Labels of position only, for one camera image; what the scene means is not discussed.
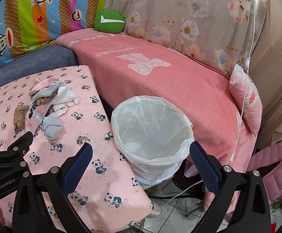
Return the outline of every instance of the white bow print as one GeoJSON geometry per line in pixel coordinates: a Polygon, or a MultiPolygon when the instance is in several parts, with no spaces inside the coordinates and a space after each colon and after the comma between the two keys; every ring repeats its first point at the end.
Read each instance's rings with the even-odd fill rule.
{"type": "Polygon", "coordinates": [[[148,75],[152,72],[153,67],[156,66],[170,66],[170,63],[160,60],[160,59],[152,59],[145,57],[141,53],[130,53],[130,54],[123,54],[117,56],[123,60],[129,60],[134,62],[134,64],[129,64],[128,67],[141,75],[148,75]]]}

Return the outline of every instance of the green round cushion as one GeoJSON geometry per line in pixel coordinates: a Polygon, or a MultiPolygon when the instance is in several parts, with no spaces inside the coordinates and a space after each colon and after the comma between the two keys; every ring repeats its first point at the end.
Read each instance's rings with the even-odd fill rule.
{"type": "Polygon", "coordinates": [[[125,18],[114,10],[99,11],[93,21],[94,30],[117,34],[125,27],[125,18]]]}

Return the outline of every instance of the trash can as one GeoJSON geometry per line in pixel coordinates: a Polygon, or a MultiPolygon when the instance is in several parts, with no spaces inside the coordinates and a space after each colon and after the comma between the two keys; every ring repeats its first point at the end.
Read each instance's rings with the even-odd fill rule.
{"type": "Polygon", "coordinates": [[[111,124],[114,141],[140,183],[170,178],[189,154],[192,123],[160,97],[135,96],[116,107],[111,124]]]}

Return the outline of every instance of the white and pink cushion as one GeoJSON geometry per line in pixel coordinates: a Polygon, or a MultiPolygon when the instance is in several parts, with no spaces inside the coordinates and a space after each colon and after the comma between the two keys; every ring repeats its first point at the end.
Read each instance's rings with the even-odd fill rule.
{"type": "Polygon", "coordinates": [[[236,65],[229,80],[229,90],[240,111],[242,110],[243,99],[246,95],[243,106],[243,117],[254,136],[257,136],[262,120],[263,105],[257,88],[250,77],[248,78],[247,90],[245,90],[246,81],[247,74],[241,66],[236,65]]]}

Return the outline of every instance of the white check mark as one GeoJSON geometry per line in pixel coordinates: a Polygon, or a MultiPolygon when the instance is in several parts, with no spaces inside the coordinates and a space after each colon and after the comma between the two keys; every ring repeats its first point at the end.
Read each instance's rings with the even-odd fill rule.
{"type": "Polygon", "coordinates": [[[115,20],[115,19],[105,19],[103,15],[101,15],[100,23],[125,23],[125,21],[122,20],[115,20]]]}

